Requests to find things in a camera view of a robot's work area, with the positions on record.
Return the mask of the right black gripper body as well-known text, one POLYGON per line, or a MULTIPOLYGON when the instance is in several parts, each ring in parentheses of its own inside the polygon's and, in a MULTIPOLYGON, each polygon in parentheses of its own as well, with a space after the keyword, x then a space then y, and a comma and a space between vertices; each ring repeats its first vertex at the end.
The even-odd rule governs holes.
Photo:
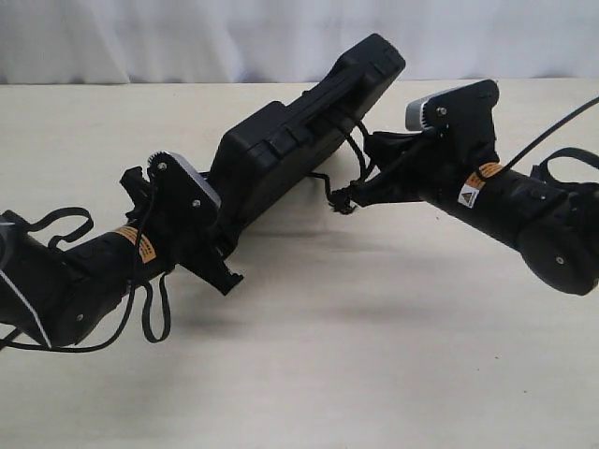
POLYGON ((442 134, 445 161, 425 169, 433 188, 423 201, 468 225, 527 225, 533 219, 533 182, 502 167, 493 109, 464 124, 427 128, 442 134))

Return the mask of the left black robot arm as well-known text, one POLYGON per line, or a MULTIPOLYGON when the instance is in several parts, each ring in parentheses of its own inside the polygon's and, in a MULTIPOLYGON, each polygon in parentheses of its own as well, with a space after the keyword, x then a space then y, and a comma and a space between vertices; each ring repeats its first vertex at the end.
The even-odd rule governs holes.
POLYGON ((121 183, 133 207, 125 223, 91 237, 94 221, 80 207, 53 210, 29 222, 13 210, 1 215, 1 321, 29 338, 26 349, 80 353, 84 339, 119 306, 145 300, 147 340, 165 332, 151 325, 153 302, 168 301, 162 282, 182 267, 222 294, 241 275, 226 264, 226 215, 240 199, 231 179, 199 172, 175 152, 153 154, 121 183))

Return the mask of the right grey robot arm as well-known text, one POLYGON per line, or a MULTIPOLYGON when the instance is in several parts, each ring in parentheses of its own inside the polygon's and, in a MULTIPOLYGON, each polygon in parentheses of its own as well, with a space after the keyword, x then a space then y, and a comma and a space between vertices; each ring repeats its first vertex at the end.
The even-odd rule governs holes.
POLYGON ((549 161, 528 174, 496 152, 494 80, 412 101, 403 133, 376 131, 364 150, 378 174, 351 188, 361 207, 426 202, 517 252, 542 282, 585 296, 598 285, 598 185, 558 181, 549 161))

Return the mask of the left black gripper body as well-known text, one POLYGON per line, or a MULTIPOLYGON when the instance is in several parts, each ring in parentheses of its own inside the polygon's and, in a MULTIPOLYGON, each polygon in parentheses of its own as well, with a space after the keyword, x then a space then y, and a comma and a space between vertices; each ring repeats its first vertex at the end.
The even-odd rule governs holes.
POLYGON ((241 282, 213 235, 222 200, 219 210, 193 207, 161 189, 148 167, 129 168, 121 185, 133 203, 125 224, 69 249, 69 263, 121 297, 127 283, 142 285, 177 266, 223 295, 241 282))

